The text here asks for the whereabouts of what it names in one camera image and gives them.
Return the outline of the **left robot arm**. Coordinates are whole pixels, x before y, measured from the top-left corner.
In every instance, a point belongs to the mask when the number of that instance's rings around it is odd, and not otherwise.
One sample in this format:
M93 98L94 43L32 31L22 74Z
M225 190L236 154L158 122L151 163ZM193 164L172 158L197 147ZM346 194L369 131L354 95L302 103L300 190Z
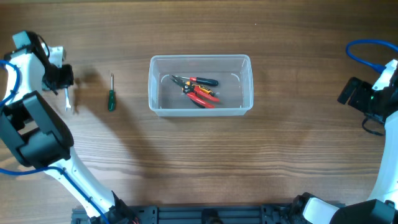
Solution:
M1 172L44 172L53 177L81 203L89 223L140 223L134 211L82 163L69 128L41 95L67 91L74 84L72 66L64 63L64 48L49 47L29 30L12 38L16 49L1 60L8 74L1 101L1 140L28 170Z

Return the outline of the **green handled screwdriver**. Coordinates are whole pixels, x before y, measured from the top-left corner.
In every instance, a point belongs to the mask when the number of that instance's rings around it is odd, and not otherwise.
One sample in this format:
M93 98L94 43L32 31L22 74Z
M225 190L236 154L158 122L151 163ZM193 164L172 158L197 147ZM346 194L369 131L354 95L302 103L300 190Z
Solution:
M108 110L114 111L116 107L116 98L114 92L114 74L111 73L111 88L109 90L109 98L108 98Z

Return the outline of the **small silver wrench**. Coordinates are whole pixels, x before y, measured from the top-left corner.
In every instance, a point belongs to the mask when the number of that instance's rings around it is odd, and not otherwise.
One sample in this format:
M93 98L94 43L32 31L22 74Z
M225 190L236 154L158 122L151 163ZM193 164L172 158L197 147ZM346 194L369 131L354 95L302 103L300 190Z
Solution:
M71 111L72 106L70 104L70 97L69 97L69 91L68 88L65 88L65 111Z

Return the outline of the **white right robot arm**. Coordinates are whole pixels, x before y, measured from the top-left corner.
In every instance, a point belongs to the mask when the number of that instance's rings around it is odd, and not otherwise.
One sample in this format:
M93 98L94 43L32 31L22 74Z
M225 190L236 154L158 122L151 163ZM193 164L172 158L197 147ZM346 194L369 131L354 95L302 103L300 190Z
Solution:
M376 183L365 202L338 208L313 195L295 198L290 214L317 224L397 223L397 69L385 69L372 88L352 78L338 101L384 125L385 145Z

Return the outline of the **red black screwdriver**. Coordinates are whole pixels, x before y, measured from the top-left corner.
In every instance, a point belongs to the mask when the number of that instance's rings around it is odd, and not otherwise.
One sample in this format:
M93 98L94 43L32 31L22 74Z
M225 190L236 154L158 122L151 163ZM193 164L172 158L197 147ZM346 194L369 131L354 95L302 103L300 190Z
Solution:
M208 85L208 86L218 86L219 82L214 79L209 79L209 78L202 78L202 77L181 77L181 76L174 76L174 78L182 78L184 80L189 80L191 82L195 82L201 85Z

